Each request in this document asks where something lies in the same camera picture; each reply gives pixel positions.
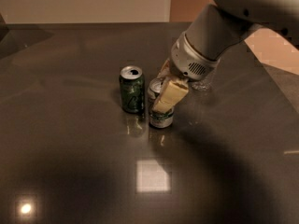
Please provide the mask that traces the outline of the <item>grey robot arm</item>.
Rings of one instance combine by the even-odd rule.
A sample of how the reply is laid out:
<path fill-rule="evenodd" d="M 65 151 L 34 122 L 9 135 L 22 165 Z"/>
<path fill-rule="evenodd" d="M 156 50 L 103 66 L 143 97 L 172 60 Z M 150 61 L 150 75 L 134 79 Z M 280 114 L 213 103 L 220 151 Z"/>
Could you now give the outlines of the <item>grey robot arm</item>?
<path fill-rule="evenodd" d="M 208 76 L 221 55 L 254 30 L 266 27 L 299 47 L 299 0 L 214 0 L 171 48 L 158 78 L 164 81 L 152 110 L 166 113 L 188 93 L 188 84 Z"/>

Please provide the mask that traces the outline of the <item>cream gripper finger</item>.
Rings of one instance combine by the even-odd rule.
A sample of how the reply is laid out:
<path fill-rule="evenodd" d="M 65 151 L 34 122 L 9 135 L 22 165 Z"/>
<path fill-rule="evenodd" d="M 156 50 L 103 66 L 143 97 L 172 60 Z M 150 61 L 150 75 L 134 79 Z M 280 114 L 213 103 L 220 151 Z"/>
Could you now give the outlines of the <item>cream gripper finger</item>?
<path fill-rule="evenodd" d="M 171 72 L 170 72 L 170 60 L 167 59 L 163 66 L 161 67 L 158 75 L 157 75 L 157 78 L 166 78 L 166 77 L 169 77 L 171 75 Z"/>
<path fill-rule="evenodd" d="M 152 110 L 167 113 L 189 92 L 188 82 L 178 77 L 166 77 L 161 92 L 156 98 Z"/>

